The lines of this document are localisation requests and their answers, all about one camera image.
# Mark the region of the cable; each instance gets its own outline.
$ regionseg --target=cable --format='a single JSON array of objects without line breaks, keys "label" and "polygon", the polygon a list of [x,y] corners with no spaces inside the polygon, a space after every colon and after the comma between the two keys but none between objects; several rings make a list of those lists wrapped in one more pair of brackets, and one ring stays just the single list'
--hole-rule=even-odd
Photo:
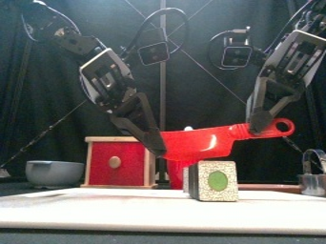
[{"label": "cable", "polygon": [[179,46],[176,46],[176,48],[170,52],[170,54],[174,54],[176,51],[179,51],[186,43],[186,40],[187,40],[187,37],[189,37],[189,19],[187,19],[187,16],[185,14],[185,12],[176,8],[166,8],[163,10],[158,10],[156,12],[154,12],[148,17],[147,19],[144,20],[138,32],[136,32],[136,35],[132,39],[132,41],[130,42],[127,48],[123,50],[122,54],[120,54],[120,58],[126,58],[128,56],[128,54],[131,53],[135,45],[136,45],[136,41],[146,29],[146,27],[148,26],[151,20],[156,17],[156,16],[160,16],[163,14],[167,14],[167,13],[176,13],[180,17],[182,17],[182,20],[183,20],[183,23],[185,23],[185,38],[183,38],[183,42],[179,44]]}]

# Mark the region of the green circle block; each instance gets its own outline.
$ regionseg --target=green circle block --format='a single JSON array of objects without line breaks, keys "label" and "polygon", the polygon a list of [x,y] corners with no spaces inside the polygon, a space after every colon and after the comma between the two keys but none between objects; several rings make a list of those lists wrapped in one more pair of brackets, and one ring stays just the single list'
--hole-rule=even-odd
[{"label": "green circle block", "polygon": [[213,172],[207,179],[209,186],[213,190],[221,192],[229,186],[229,178],[223,172]]}]

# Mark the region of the block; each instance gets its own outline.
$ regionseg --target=block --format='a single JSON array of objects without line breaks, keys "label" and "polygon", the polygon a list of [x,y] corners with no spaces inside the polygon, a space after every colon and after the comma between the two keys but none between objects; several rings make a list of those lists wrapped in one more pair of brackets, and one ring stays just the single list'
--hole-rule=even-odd
[{"label": "block", "polygon": [[132,136],[87,137],[82,187],[155,188],[155,156]]},{"label": "block", "polygon": [[189,194],[201,201],[238,200],[237,169],[233,161],[201,161],[189,167]]}]

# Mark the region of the circular hole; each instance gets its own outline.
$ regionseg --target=circular hole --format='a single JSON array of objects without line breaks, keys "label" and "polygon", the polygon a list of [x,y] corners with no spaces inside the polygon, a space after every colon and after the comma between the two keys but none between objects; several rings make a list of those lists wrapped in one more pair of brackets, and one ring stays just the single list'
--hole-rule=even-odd
[{"label": "circular hole", "polygon": [[278,128],[278,130],[279,130],[281,132],[287,132],[289,129],[290,129],[289,125],[287,125],[285,122],[279,122],[279,123],[277,124],[277,128]]}]

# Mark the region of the black fabric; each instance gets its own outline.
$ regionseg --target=black fabric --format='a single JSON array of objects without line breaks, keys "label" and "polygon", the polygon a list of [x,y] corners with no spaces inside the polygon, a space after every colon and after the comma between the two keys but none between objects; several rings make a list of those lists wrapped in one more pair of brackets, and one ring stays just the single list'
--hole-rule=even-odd
[{"label": "black fabric", "polygon": [[[160,8],[159,0],[63,0],[44,1],[66,14],[83,35],[95,36],[116,53],[127,46],[140,24]],[[299,8],[306,1],[294,1]],[[258,68],[221,71],[206,60],[210,38],[219,32],[251,27],[254,45],[267,48],[289,19],[286,1],[273,0],[189,0],[167,1],[167,7],[180,8],[190,17],[190,38],[183,51],[167,62],[167,118],[166,130],[183,130],[225,126],[245,122],[246,101],[255,85]],[[16,9],[1,9],[0,14],[0,143],[1,163],[27,145],[50,125],[80,104],[86,96],[80,90],[78,65],[74,60],[47,44],[32,43],[26,75],[19,79],[24,51],[30,44],[23,32]],[[167,33],[178,27],[179,19],[167,17]],[[176,43],[182,28],[170,36]],[[159,122],[159,65],[132,67],[138,90],[150,98]],[[322,147],[325,147],[325,65],[313,82],[318,110]],[[279,116],[295,123],[290,137],[302,150],[314,148],[313,124],[303,95]],[[44,139],[9,165],[13,175],[24,175],[27,160],[64,160],[86,163],[86,136],[116,136],[108,114],[92,103],[84,104]],[[301,153],[282,138],[237,141],[231,156],[239,181],[293,182],[302,172]]]}]

